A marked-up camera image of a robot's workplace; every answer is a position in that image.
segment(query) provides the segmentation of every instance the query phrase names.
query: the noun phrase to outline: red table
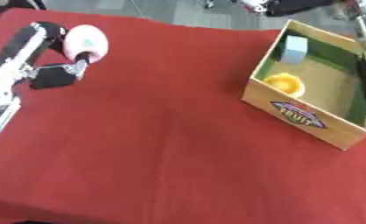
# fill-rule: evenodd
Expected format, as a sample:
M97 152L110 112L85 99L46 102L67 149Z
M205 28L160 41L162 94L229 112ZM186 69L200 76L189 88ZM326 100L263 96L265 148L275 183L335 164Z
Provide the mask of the red table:
M21 87L0 223L366 224L366 140L342 152L240 101L277 31L11 10L0 48L35 20L96 25L110 53L78 85Z

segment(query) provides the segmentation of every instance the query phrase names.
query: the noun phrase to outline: cable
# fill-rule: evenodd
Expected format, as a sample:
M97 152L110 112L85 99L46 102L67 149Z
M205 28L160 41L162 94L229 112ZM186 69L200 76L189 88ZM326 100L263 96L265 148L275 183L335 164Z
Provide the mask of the cable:
M139 7L138 7L138 5L137 5L137 3L134 1L134 0L130 0L131 2L132 2L132 4L134 5L134 8L136 8L136 11L137 11L137 13L139 14L139 16L141 17L141 18L147 18L145 15L144 15L144 13L139 9Z

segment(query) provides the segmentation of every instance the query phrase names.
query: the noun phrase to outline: blue cube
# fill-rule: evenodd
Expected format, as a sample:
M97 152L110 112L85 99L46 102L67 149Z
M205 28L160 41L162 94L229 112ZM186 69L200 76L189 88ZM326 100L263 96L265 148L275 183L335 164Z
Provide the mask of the blue cube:
M308 39L288 36L281 61L289 64L299 64L308 53Z

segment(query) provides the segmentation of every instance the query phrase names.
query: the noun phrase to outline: fruit box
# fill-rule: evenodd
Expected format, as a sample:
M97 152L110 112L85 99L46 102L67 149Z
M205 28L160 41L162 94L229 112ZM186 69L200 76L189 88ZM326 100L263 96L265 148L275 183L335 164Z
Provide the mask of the fruit box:
M281 62L288 36L308 39L299 64ZM250 77L243 100L319 139L346 150L366 137L366 100L356 74L359 43L290 20ZM264 82L273 74L289 73L305 84L299 97Z

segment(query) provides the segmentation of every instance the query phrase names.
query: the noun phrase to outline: floor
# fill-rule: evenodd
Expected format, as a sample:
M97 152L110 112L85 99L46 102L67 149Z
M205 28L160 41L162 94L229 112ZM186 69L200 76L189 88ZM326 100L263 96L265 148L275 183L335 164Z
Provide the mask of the floor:
M247 12L229 0L216 0L211 10L203 9L203 0L45 0L50 10L98 13L149 18L175 25L234 29L280 29L288 18L331 32L349 34L348 25L330 17L331 7L310 10L290 17L268 18Z

